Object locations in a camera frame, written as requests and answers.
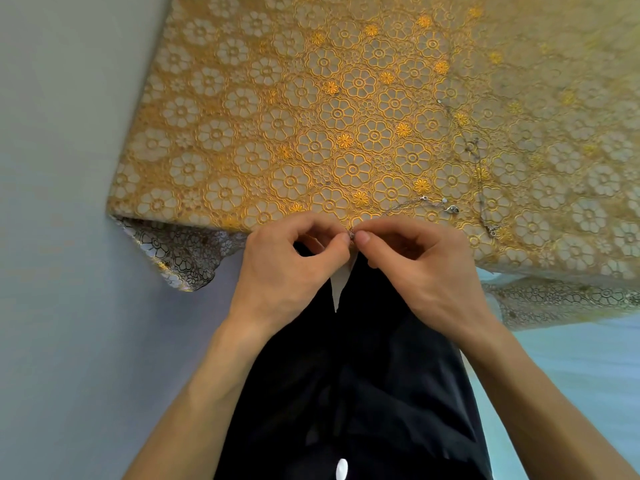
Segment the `right hand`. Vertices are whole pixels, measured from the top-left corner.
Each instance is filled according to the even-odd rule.
[[[380,268],[413,314],[460,348],[499,324],[462,231],[405,216],[364,221],[353,231],[369,265]]]

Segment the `fingernail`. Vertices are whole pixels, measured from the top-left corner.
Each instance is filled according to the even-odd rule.
[[[369,235],[368,232],[359,230],[356,232],[356,237],[354,241],[356,242],[356,244],[364,246],[366,243],[368,243],[370,239],[371,239],[371,236]]]

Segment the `golden lace fabric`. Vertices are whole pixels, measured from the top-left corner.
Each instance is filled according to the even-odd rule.
[[[446,198],[403,212],[576,316],[632,309],[639,42],[640,0],[173,0],[108,211],[194,290],[286,214]],[[509,286],[507,315],[571,320]]]

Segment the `hand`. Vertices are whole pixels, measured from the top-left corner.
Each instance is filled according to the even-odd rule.
[[[293,248],[303,242],[315,256]],[[331,275],[349,260],[349,234],[327,214],[293,214],[252,232],[246,241],[229,319],[258,327],[266,339],[292,322]]]
[[[460,348],[493,328],[467,237],[452,227],[409,217],[364,221],[355,243],[425,324]]]

